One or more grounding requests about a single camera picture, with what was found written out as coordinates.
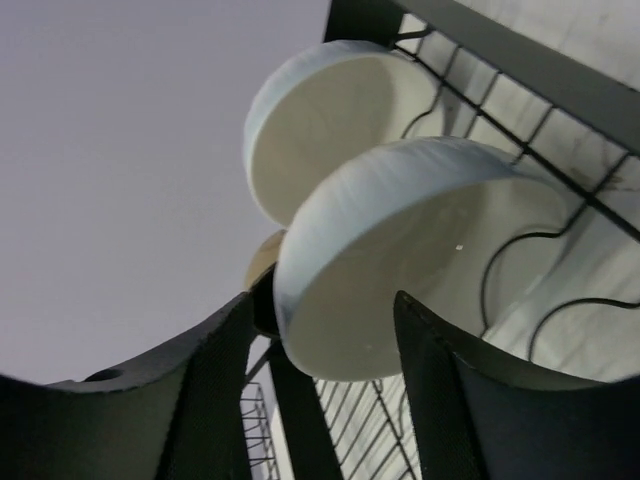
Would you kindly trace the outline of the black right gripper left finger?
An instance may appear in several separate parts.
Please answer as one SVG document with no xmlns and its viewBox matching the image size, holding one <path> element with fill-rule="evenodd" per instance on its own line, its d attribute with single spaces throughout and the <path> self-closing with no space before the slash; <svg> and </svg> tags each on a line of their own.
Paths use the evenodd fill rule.
<svg viewBox="0 0 640 480">
<path fill-rule="evenodd" d="M 86 380 L 1 378 L 4 479 L 227 479 L 253 339 L 247 293 Z"/>
</svg>

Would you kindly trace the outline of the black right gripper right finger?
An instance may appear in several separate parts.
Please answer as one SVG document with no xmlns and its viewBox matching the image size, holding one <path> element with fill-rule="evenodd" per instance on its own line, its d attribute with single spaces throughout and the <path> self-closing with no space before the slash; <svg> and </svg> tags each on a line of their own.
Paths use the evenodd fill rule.
<svg viewBox="0 0 640 480">
<path fill-rule="evenodd" d="M 404 291 L 395 332 L 425 479 L 636 479 L 639 379 L 513 356 Z"/>
</svg>

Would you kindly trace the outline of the beige bowl black interior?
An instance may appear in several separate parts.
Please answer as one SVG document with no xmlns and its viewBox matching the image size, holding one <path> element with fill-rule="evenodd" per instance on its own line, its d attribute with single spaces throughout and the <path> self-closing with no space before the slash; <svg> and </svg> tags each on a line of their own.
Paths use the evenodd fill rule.
<svg viewBox="0 0 640 480">
<path fill-rule="evenodd" d="M 245 274 L 245 289 L 254 302 L 254 325 L 269 338 L 278 338 L 279 331 L 273 302 L 273 278 L 285 230 L 269 236 L 254 253 Z"/>
</svg>

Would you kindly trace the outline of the white bowl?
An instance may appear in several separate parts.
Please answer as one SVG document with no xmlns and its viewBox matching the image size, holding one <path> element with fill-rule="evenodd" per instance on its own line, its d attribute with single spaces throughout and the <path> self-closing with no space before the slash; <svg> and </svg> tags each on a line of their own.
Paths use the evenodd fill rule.
<svg viewBox="0 0 640 480">
<path fill-rule="evenodd" d="M 336 40 L 277 68 L 245 118 L 242 159 L 253 199 L 282 226 L 350 159 L 402 138 L 439 136 L 436 78 L 381 45 Z"/>
<path fill-rule="evenodd" d="M 281 245 L 273 302 L 305 374 L 361 381 L 400 371 L 405 291 L 473 334 L 501 321 L 555 266 L 571 202 L 528 165 L 456 137 L 377 147 L 321 182 Z"/>
</svg>

